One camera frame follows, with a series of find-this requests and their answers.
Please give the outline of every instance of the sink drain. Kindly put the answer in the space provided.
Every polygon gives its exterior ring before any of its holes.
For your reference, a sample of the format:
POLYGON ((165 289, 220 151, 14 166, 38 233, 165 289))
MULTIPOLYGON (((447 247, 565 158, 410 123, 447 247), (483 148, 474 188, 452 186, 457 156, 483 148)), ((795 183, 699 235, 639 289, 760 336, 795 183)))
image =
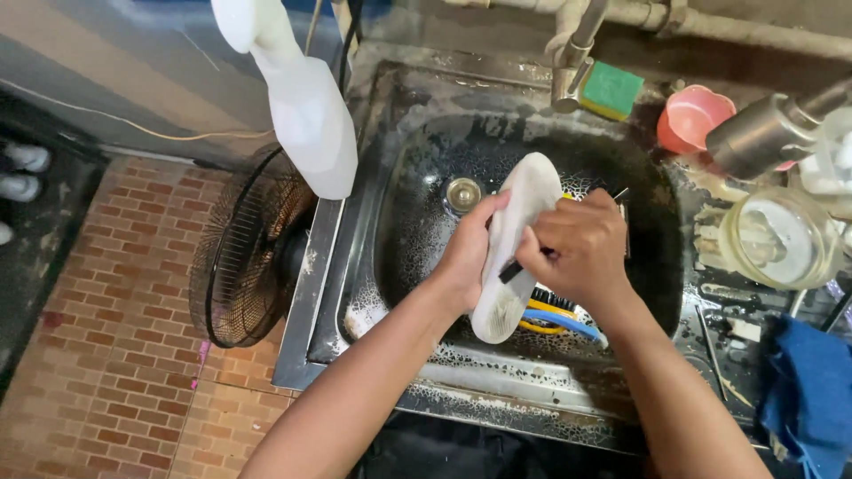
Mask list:
POLYGON ((441 187, 444 207, 451 215, 464 216, 482 199, 482 187, 473 178, 451 176, 441 187))

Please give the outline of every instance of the yellow sponge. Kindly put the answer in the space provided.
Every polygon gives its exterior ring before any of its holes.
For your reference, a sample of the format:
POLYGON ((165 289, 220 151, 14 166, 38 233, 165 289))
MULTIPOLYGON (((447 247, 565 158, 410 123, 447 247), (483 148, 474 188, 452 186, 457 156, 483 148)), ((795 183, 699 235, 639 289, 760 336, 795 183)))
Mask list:
POLYGON ((580 91, 580 105, 603 117, 624 121, 642 91, 644 79, 615 66, 596 62, 580 91))

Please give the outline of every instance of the tiled floor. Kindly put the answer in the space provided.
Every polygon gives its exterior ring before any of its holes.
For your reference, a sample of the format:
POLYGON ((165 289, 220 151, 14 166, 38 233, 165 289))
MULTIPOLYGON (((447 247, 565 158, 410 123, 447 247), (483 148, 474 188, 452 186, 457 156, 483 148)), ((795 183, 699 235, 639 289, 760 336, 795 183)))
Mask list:
POLYGON ((0 407, 0 477, 237 476, 297 394, 269 384, 283 323, 199 364, 188 267, 226 180, 110 166, 0 407))

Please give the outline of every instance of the white spray bottle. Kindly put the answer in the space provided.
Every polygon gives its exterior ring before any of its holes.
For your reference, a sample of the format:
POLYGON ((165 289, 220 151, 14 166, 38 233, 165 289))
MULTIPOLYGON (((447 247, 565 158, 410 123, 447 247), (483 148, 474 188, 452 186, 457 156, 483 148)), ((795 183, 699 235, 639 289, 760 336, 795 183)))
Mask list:
POLYGON ((251 52, 269 87, 275 135, 314 193, 352 193, 358 150, 352 117, 326 63, 302 54, 280 0, 213 0, 228 44, 251 52))

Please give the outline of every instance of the hand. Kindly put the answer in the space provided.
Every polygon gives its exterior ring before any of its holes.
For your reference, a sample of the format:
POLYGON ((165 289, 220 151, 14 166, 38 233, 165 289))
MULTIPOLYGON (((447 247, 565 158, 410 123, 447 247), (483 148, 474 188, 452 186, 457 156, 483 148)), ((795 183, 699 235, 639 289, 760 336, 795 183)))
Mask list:
POLYGON ((515 259, 538 282, 592 312, 632 292, 625 272, 627 225, 602 189, 582 201, 560 199, 526 227, 515 259), (554 250, 549 257, 541 247, 554 250))
POLYGON ((469 311, 482 294, 482 268, 488 254, 486 224, 494 211, 509 204, 509 190, 488 196, 456 226, 444 255, 429 276, 458 315, 469 311))

